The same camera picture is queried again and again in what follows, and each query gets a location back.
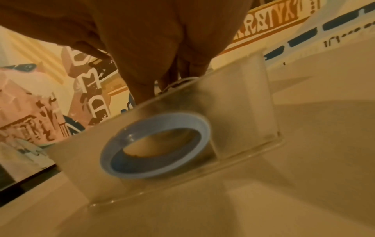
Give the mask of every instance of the clear plastic panel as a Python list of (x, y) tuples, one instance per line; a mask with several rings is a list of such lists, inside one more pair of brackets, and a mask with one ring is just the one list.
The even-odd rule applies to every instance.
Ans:
[[(167, 113), (204, 118), (211, 127), (203, 152), (178, 169), (152, 178), (125, 179), (106, 173), (100, 156), (108, 141), (135, 122)], [(126, 154), (152, 159), (178, 149), (196, 131), (178, 129), (141, 139)], [(251, 54), (143, 103), (47, 150), (92, 203), (111, 203), (165, 188), (234, 164), (281, 141), (261, 52)]]

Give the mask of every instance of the blue rubber ring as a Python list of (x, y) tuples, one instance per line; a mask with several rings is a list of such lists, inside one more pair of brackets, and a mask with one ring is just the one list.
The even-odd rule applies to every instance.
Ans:
[[(167, 155), (140, 159), (124, 153), (130, 144), (150, 135), (187, 128), (198, 132), (188, 144)], [(211, 134), (209, 122), (188, 113), (156, 115), (122, 129), (104, 146), (100, 155), (102, 169), (119, 178), (150, 178), (172, 171), (195, 158), (207, 145)]]

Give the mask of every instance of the blue gasket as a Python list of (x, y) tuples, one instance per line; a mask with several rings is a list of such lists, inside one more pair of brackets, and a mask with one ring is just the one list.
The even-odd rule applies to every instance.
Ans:
[[(198, 134), (188, 144), (169, 154), (140, 159), (123, 151), (144, 137), (180, 128), (192, 129)], [(188, 113), (156, 115), (127, 126), (111, 138), (100, 154), (100, 165), (105, 172), (119, 178), (154, 177), (195, 158), (206, 147), (210, 134), (209, 122), (202, 116)]]

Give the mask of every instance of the transparent acrylic box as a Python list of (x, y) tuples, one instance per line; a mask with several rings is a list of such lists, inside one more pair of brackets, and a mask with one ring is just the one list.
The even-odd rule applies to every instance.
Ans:
[[(205, 127), (204, 134), (200, 128), (178, 127), (186, 122)], [(140, 139), (150, 130), (165, 132)], [(58, 143), (47, 153), (91, 203), (113, 203), (198, 178), (281, 141), (263, 54), (257, 52)], [(130, 145), (123, 151), (125, 143)], [(198, 146), (198, 153), (185, 161), (189, 152), (176, 153)], [(168, 154), (169, 160), (161, 159)]]

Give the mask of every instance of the beige floor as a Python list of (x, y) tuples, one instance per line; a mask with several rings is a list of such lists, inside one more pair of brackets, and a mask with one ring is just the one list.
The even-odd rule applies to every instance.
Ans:
[(0, 209), (1, 236), (375, 236), (375, 40), (270, 72), (287, 143), (88, 212), (63, 173)]

